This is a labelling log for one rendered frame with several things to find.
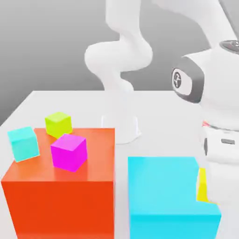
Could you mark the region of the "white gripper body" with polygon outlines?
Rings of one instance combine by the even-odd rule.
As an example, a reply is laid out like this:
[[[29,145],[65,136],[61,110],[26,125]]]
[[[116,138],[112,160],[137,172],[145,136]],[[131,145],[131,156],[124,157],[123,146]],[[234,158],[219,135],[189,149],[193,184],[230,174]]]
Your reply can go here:
[[[239,204],[239,157],[212,160],[196,158],[206,169],[209,200],[222,204]]]

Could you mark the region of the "large cyan box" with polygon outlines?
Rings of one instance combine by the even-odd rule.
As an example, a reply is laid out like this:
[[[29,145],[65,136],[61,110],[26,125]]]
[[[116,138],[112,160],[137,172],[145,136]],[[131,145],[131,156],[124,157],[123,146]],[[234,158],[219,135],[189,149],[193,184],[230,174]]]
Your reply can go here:
[[[221,212],[197,201],[194,157],[129,157],[130,239],[216,239]]]

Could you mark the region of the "small turquoise cube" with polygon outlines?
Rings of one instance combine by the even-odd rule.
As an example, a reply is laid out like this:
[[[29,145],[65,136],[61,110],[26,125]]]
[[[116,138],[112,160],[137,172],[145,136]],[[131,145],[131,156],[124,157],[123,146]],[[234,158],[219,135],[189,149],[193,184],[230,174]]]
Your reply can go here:
[[[8,131],[7,135],[16,162],[40,155],[37,137],[32,127]]]

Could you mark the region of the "small magenta cube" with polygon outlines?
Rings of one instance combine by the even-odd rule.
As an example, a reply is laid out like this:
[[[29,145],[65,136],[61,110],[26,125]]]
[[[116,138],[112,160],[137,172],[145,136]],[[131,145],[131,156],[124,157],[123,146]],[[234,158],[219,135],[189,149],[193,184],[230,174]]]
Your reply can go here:
[[[53,166],[76,172],[87,160],[86,138],[73,134],[63,134],[50,145]]]

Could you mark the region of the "large orange box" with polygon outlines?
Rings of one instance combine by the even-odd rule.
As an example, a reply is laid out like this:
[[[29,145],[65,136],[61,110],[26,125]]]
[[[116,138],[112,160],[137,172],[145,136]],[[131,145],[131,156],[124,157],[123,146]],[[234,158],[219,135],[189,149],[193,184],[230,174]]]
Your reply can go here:
[[[88,158],[76,172],[55,168],[54,138],[36,128],[38,157],[13,162],[1,185],[18,239],[114,239],[114,130],[75,128]]]

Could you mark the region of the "small yellow cube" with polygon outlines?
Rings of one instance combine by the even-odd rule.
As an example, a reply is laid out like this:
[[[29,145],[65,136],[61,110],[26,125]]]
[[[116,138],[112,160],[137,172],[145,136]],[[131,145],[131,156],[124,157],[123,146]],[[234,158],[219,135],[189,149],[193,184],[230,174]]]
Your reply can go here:
[[[206,169],[199,168],[196,182],[196,200],[199,202],[216,204],[218,203],[209,200],[208,190],[207,190],[207,178],[206,178]]]

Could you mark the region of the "small lime green cube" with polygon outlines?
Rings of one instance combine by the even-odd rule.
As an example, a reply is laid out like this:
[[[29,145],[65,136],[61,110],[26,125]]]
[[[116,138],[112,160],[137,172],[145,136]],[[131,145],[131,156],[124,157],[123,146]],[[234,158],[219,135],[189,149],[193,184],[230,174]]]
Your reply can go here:
[[[45,117],[46,133],[59,139],[63,134],[72,133],[71,116],[56,112]]]

